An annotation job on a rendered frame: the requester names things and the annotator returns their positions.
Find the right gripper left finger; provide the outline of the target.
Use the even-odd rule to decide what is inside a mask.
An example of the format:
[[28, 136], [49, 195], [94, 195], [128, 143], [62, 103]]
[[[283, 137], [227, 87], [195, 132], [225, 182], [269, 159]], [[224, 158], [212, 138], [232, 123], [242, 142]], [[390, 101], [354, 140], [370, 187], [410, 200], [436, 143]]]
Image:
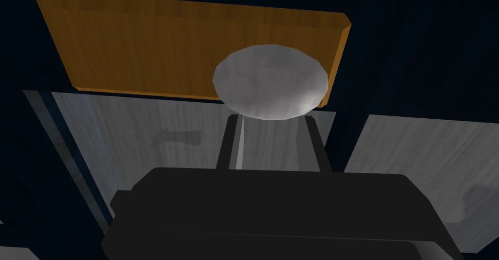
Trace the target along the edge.
[[244, 116], [231, 114], [226, 128], [215, 169], [242, 169], [244, 155]]

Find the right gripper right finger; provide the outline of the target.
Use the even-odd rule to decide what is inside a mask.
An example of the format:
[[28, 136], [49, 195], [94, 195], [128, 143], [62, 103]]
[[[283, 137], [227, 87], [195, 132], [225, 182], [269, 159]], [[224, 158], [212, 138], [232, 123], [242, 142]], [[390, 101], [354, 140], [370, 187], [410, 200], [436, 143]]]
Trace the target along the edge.
[[332, 172], [316, 121], [310, 115], [298, 118], [297, 161], [299, 171]]

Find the grey round knob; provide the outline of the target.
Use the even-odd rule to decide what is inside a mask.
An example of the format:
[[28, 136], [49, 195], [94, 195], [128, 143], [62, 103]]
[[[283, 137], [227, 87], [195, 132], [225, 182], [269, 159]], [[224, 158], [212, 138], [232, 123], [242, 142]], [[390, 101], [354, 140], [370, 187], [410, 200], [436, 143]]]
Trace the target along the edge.
[[218, 97], [232, 111], [260, 120], [287, 120], [317, 107], [328, 76], [307, 54], [276, 44], [233, 52], [214, 71]]

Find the brown wooden drawer front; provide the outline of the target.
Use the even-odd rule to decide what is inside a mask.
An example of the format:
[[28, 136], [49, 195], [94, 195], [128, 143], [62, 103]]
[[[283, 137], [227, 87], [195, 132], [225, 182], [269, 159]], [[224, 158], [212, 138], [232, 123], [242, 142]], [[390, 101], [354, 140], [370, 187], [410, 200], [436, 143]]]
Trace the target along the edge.
[[316, 59], [332, 86], [351, 22], [343, 13], [183, 0], [37, 0], [80, 91], [217, 100], [215, 67], [260, 44]]

